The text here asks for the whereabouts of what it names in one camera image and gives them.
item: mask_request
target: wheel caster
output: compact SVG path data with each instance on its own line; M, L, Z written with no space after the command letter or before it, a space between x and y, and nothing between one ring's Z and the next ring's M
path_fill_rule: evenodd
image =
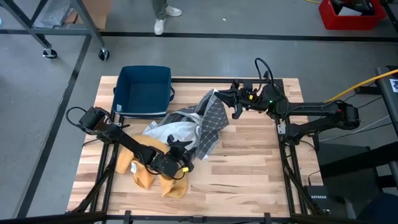
M43 57L49 58L49 59L55 59L58 57L57 52L51 49L51 54L47 53L46 50L43 50Z
M99 51L98 57L101 61L105 62L107 61L107 59L109 59L110 53L108 50L106 49L101 49Z

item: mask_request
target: mustard yellow towel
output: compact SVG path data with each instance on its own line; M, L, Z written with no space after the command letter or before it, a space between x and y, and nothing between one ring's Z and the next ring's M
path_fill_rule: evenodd
M166 153L169 151L169 147L160 142L157 139L151 138L149 136L137 135L132 137L134 140L139 142L140 144L146 146L153 146L162 152ZM124 174L126 170L129 168L131 162L135 163L137 170L134 174L135 183L144 188L149 189L155 179L155 175L150 174L144 165L139 163L136 159L134 159L134 153L125 147L121 148L121 152L118 157L118 161L116 163L116 172L120 174ZM174 178L179 179L183 175L182 170L179 170ZM159 175L160 186L162 187L162 197L172 197L172 198L181 198L185 195L188 189L188 178L185 174L184 178L181 180L173 180L162 175Z

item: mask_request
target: wooden table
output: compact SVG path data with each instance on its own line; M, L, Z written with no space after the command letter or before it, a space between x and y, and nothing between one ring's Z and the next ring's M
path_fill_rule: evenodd
M101 78L95 106L111 110L116 81L117 77ZM302 102L299 80L285 78L283 82L289 101ZM176 94L169 111L197 104L208 90L225 90L230 85L172 83ZM226 107L226 110L230 117L233 109ZM308 122L305 116L291 116L290 120ZM125 119L125 124L132 125L124 131L141 134L150 122ZM91 139L94 137L86 137L86 141ZM308 137L303 140L312 142ZM68 210L75 208L94 186L102 147L102 142L96 141L83 148ZM296 149L305 185L308 175L319 170L317 155L304 143ZM126 210L131 210L134 215L262 217L268 212L272 217L289 217L275 122L265 113L245 111L237 120L230 118L229 126L221 131L221 141L208 160L196 159L194 165L194 171L188 175L187 194L181 199L162 198L158 178L150 190L144 190L135 185L131 172L115 173L108 214L124 215ZM312 175L311 181L313 185L322 184L319 173ZM299 213L297 191L292 186L296 213ZM99 193L98 210L102 207L103 189Z

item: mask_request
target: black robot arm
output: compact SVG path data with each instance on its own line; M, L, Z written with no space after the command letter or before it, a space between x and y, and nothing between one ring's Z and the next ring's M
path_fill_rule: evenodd
M304 135L317 133L331 128L352 130L359 126L358 109L343 101L328 103L291 103L285 97L282 86L266 84L259 95L253 90L250 80L243 80L239 89L239 80L235 80L229 90L216 92L215 95L227 106L234 107L233 119L238 119L243 108L259 113L267 112L272 119L285 120L288 116L324 116L305 124L288 124L278 127L288 144L299 144Z
M78 127L86 134L96 135L99 140L105 143L120 143L132 151L141 164L153 171L174 179L177 171L184 167L188 168L189 172L193 170L192 159L195 149L189 151L185 149L185 146L189 145L191 141L174 141L174 138L169 136L167 143L170 150L167 153L163 153L155 147L138 143L122 131L122 128L126 126L111 122L109 119L110 114L102 108L91 107L88 111L79 108L85 114L80 118L78 124L71 122L68 117L68 113L72 109L74 108L69 109L67 112L67 120L72 125Z

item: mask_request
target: concrete floor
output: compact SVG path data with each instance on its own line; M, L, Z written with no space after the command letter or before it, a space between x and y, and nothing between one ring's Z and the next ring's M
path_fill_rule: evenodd
M29 14L38 1L16 2ZM327 31L320 21L318 6L301 0L170 0L169 3L183 9L183 16L169 19L166 32L397 36L388 20L366 32ZM1 8L0 17L2 28L18 27ZM113 1L107 30L152 32L153 23L149 1ZM0 116L3 118L0 169L6 170L0 174L0 219L16 214L83 40L84 37L50 36L59 58L48 60L40 56L42 49L32 37L0 35ZM104 40L111 58L99 61L98 44L91 41L68 108L91 106L100 77L118 75L126 65L165 65L174 76L255 77L253 61L262 57L276 77L299 78L305 101L324 101L374 76L374 68L398 61L397 44L156 37L105 37ZM350 103L359 106L373 98L356 96ZM387 110L382 101L377 101L360 113L363 127L385 117ZM320 138L345 133L325 131ZM375 148L396 140L392 126L386 126L331 142ZM29 216L65 211L83 141L84 134L63 121ZM380 169L380 173L386 172L387 169Z

